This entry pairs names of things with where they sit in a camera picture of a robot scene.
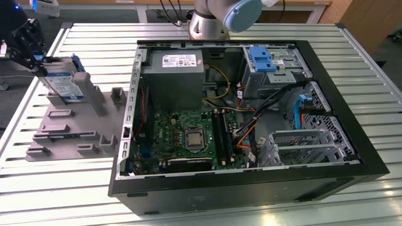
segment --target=slotted aluminum table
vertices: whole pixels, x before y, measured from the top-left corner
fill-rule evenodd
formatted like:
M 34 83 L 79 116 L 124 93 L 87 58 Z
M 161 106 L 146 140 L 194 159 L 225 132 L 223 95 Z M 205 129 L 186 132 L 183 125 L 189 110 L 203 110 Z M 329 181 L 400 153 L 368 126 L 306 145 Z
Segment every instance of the slotted aluminum table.
M 76 53 L 102 90 L 128 88 L 136 41 L 187 39 L 170 24 L 74 24 L 50 55 Z M 231 39 L 309 40 L 392 173 L 319 202 L 136 216 L 107 196 L 112 158 L 27 162 L 47 90 L 34 79 L 0 140 L 0 225 L 401 225 L 402 95 L 346 29 L 259 24 Z

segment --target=motherboard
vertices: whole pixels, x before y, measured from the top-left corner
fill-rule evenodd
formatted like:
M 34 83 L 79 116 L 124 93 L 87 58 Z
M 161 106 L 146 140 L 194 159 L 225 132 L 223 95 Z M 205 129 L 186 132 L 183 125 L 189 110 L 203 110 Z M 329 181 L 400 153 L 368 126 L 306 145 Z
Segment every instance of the motherboard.
M 218 125 L 218 115 L 225 127 Z M 234 111 L 157 113 L 153 145 L 139 147 L 142 173 L 246 168 L 245 155 L 233 152 L 230 143 L 237 128 Z

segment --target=cpu socket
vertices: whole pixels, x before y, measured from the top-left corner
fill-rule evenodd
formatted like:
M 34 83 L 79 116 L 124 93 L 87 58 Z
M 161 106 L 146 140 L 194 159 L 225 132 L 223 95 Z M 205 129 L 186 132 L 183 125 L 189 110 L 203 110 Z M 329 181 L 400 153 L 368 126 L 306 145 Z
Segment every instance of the cpu socket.
M 203 137 L 203 128 L 186 128 L 185 130 L 186 149 L 191 153 L 198 153 L 205 150 L 205 137 Z

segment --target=robotic arm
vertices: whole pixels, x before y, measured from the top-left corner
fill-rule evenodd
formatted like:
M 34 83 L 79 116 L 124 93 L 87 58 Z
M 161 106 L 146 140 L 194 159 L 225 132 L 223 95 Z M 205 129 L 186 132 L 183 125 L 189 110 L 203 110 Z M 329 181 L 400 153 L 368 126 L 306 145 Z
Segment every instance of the robotic arm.
M 243 32 L 258 20 L 261 0 L 197 0 L 189 26 L 193 39 L 219 40 L 231 32 Z
M 8 58 L 30 70 L 46 73 L 40 60 L 46 55 L 44 36 L 36 19 L 27 15 L 14 0 L 0 0 L 0 45 L 2 56 L 10 49 Z

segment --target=ram slot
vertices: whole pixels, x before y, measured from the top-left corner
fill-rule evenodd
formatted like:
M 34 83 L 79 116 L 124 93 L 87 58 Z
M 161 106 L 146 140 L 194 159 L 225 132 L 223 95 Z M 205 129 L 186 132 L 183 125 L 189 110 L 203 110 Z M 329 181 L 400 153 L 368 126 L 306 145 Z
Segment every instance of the ram slot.
M 233 141 L 225 111 L 213 111 L 213 130 L 215 139 L 217 159 L 219 165 L 234 162 Z

